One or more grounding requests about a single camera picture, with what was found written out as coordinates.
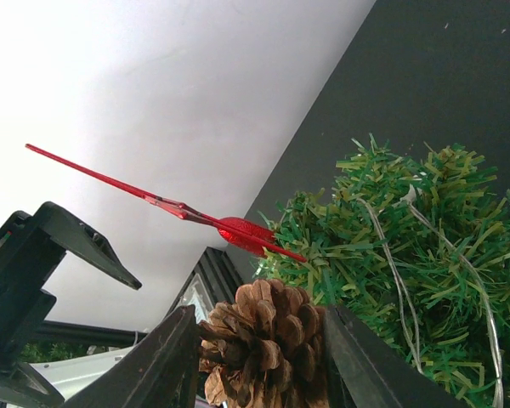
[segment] pine cone scale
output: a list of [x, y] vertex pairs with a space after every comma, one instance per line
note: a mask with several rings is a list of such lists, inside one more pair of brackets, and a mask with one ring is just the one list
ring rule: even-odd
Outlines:
[[305, 388], [325, 384], [321, 311], [308, 293], [280, 280], [240, 286], [235, 304], [218, 303], [199, 324], [207, 400], [229, 408], [295, 408], [326, 403]]

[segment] white ceiling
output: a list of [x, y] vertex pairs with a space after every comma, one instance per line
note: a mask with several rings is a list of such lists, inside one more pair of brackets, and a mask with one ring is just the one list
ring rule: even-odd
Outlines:
[[209, 227], [24, 149], [32, 143], [214, 217], [243, 216], [374, 0], [1, 0], [0, 225], [54, 201], [144, 284], [73, 255], [49, 319], [144, 330]]

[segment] artificial pine garland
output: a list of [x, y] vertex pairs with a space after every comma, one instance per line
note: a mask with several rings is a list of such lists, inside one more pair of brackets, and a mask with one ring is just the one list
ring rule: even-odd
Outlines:
[[279, 222], [267, 220], [308, 262], [269, 252], [258, 274], [304, 288], [315, 304], [345, 304], [470, 406], [510, 406], [510, 190], [492, 194], [495, 169], [460, 145], [429, 149], [420, 163], [372, 137], [368, 149], [354, 142], [359, 154], [337, 163], [330, 202], [299, 192]]

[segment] green foliage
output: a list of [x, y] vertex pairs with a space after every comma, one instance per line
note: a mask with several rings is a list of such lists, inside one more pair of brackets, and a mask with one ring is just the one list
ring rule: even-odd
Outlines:
[[23, 348], [19, 360], [32, 364], [70, 360], [87, 355], [87, 349], [81, 344], [34, 342]]
[[[411, 361], [400, 323], [398, 294], [383, 251], [387, 242], [420, 324], [423, 372], [472, 407], [491, 406], [496, 382], [483, 288], [461, 262], [464, 255], [484, 282], [495, 314], [503, 358], [505, 405], [510, 404], [510, 191], [490, 193], [495, 169], [461, 146], [428, 152], [416, 162], [378, 147], [339, 161], [330, 202], [322, 192], [298, 192], [267, 221], [283, 247], [303, 254], [299, 263], [268, 252], [260, 274], [304, 287], [316, 303], [345, 304], [375, 333]], [[416, 192], [414, 207], [453, 244], [412, 215], [401, 200]], [[385, 240], [359, 199], [377, 214]], [[406, 325], [413, 319], [406, 313]]]

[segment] dark gray wall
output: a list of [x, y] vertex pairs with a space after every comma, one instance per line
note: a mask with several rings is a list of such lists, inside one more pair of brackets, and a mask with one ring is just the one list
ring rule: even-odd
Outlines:
[[[497, 192], [510, 188], [510, 1], [377, 1], [246, 218], [330, 187], [368, 133], [416, 158], [424, 141], [461, 143], [499, 167]], [[227, 253], [250, 281], [249, 254]]]

